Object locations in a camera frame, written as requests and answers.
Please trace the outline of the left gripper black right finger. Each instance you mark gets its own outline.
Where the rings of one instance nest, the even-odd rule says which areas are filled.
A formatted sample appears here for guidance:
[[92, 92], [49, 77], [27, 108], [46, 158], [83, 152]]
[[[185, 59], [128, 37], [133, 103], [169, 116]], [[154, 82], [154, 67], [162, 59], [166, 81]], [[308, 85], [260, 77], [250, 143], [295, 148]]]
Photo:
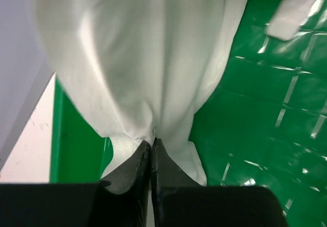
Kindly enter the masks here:
[[161, 139], [151, 148], [155, 226], [288, 226], [276, 196], [258, 186], [201, 186], [169, 157]]

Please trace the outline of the white bra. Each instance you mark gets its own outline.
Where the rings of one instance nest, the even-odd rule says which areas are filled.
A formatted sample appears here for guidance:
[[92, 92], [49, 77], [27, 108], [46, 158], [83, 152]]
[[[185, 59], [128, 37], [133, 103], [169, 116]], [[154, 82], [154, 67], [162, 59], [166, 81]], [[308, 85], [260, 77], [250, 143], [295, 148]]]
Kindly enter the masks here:
[[[284, 0], [268, 27], [290, 39], [314, 0]], [[195, 113], [225, 71], [247, 0], [34, 0], [50, 67], [85, 121], [110, 138], [109, 173], [160, 138], [194, 181]]]

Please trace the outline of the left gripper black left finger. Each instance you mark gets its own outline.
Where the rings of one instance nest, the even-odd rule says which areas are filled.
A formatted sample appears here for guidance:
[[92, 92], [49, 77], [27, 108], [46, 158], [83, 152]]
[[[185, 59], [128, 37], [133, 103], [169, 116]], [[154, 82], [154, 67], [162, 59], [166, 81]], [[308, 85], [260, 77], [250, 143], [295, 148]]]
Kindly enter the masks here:
[[150, 145], [95, 183], [1, 184], [1, 226], [146, 226]]

